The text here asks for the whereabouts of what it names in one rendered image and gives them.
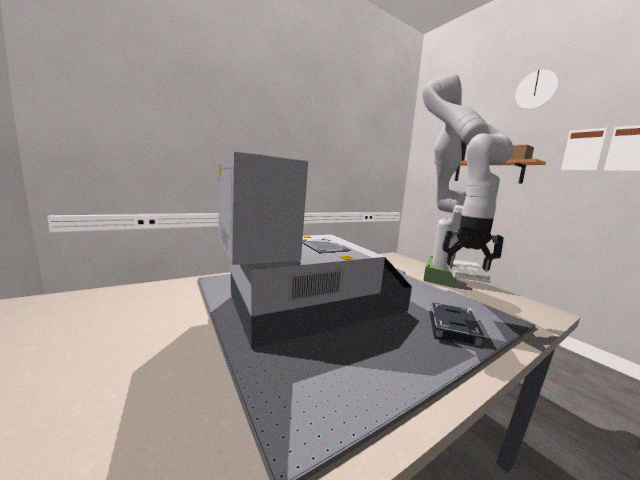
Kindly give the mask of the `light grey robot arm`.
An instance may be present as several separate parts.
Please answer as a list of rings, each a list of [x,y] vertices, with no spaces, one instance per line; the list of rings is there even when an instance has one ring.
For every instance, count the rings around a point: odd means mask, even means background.
[[[432,263],[448,268],[448,253],[442,249],[446,230],[458,231],[462,215],[494,219],[500,179],[490,172],[489,164],[507,162],[512,156],[513,144],[476,111],[461,106],[462,87],[456,74],[427,83],[423,88],[423,102],[432,114],[445,122],[434,146],[437,207],[452,213],[452,217],[438,222]],[[449,189],[450,178],[462,160],[461,140],[467,145],[470,142],[466,151],[467,194]]]

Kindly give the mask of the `white microplate with grey wells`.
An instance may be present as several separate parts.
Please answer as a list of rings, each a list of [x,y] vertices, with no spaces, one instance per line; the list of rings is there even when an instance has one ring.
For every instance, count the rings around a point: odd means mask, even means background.
[[[490,275],[478,263],[454,260],[449,269],[454,278],[491,283]]]

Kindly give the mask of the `light grey benchtop lab instrument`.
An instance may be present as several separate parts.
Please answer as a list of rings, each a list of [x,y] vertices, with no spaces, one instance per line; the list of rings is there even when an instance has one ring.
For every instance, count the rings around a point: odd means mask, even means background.
[[[307,174],[303,160],[219,159],[219,240],[251,349],[409,309],[412,286],[386,257],[334,235],[303,236]]]

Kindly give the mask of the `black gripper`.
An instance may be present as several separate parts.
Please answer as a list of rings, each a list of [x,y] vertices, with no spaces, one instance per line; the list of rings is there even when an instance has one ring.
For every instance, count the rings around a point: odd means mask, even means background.
[[[493,236],[491,235],[493,219],[486,218],[476,218],[476,217],[461,217],[460,228],[456,231],[446,230],[446,234],[444,238],[445,243],[443,242],[442,249],[443,251],[448,253],[447,265],[449,268],[452,268],[454,262],[454,254],[465,247],[467,249],[481,249],[486,254],[486,258],[484,258],[483,267],[484,271],[489,271],[491,267],[491,262],[493,259],[501,258],[503,240],[504,238],[500,235]],[[449,248],[450,240],[454,238],[454,236],[458,237],[458,241]],[[494,251],[490,253],[490,250],[487,247],[487,243],[492,239],[494,244]]]

